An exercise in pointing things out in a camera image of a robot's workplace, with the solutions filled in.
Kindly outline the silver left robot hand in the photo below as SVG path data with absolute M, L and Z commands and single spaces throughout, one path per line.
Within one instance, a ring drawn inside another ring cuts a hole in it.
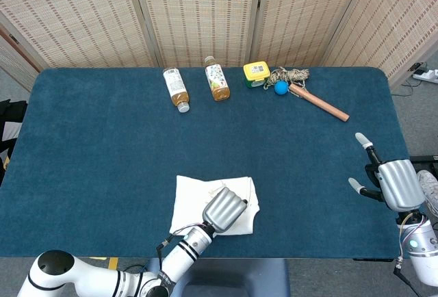
M 210 224 L 216 233 L 228 231 L 248 206 L 246 199 L 240 198 L 228 187 L 223 187 L 203 210 L 203 221 Z

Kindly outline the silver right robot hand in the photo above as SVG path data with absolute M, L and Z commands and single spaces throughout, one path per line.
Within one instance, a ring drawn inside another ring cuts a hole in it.
M 348 182 L 352 189 L 362 196 L 385 203 L 398 213 L 419 209 L 425 201 L 425 195 L 411 161 L 398 159 L 384 162 L 373 143 L 362 133 L 356 132 L 355 138 L 368 154 L 370 163 L 365 165 L 365 172 L 378 190 L 369 190 L 350 177 Z

